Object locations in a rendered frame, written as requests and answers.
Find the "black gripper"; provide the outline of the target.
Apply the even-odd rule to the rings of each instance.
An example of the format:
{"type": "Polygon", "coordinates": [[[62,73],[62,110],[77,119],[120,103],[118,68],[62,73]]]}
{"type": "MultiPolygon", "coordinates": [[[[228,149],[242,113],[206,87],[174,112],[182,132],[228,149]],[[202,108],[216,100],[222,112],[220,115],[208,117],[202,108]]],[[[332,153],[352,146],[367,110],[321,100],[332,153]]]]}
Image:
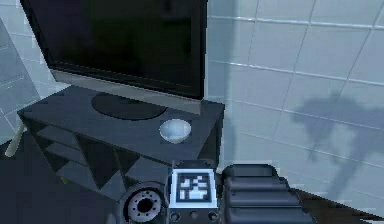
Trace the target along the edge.
{"type": "Polygon", "coordinates": [[[143,182],[130,187],[117,208],[118,224],[166,224],[167,203],[164,186],[143,182]]]}

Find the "dark grey television stand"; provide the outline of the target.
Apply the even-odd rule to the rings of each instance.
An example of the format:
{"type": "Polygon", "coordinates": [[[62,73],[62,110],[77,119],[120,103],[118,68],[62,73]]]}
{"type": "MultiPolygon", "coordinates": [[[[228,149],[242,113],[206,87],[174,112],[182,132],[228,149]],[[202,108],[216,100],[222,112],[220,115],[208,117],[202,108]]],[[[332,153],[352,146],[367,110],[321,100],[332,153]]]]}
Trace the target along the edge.
{"type": "Polygon", "coordinates": [[[218,164],[222,104],[204,101],[200,114],[168,108],[152,119],[130,121],[97,112],[91,103],[97,95],[68,87],[18,112],[56,175],[117,201],[137,182],[159,182],[174,161],[218,164]],[[159,133],[171,119],[192,127],[179,144],[159,133]]]}

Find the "white bowl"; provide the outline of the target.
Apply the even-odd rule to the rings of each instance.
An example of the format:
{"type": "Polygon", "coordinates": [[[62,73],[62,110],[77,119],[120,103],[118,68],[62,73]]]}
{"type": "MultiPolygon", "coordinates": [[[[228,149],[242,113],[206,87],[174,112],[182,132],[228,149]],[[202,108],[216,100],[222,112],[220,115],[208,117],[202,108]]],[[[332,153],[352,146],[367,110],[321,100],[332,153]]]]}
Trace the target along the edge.
{"type": "Polygon", "coordinates": [[[179,144],[186,140],[191,131],[190,123],[181,119],[167,120],[159,128],[160,136],[172,144],[179,144]]]}

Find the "pale baseball bat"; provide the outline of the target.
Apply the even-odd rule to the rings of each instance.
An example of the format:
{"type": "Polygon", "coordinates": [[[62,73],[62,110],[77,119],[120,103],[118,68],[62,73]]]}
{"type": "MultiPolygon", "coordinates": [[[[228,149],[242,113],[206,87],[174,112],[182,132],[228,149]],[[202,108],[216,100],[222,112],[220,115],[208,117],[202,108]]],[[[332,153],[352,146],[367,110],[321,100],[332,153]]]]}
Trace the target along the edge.
{"type": "Polygon", "coordinates": [[[9,143],[9,145],[8,145],[8,147],[4,153],[4,155],[6,157],[13,157],[15,155],[16,151],[18,150],[24,129],[25,129],[25,125],[23,123],[21,123],[18,130],[15,133],[15,136],[13,137],[11,142],[9,143]]]}

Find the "black television set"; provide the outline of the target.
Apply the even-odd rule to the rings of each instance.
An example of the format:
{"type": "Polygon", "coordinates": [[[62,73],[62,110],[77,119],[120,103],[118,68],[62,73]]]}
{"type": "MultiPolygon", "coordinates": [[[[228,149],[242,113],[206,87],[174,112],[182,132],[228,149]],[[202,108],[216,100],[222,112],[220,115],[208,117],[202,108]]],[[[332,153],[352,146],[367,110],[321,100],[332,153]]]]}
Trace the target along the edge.
{"type": "Polygon", "coordinates": [[[54,79],[95,91],[96,110],[200,113],[207,0],[19,2],[54,79]]]}

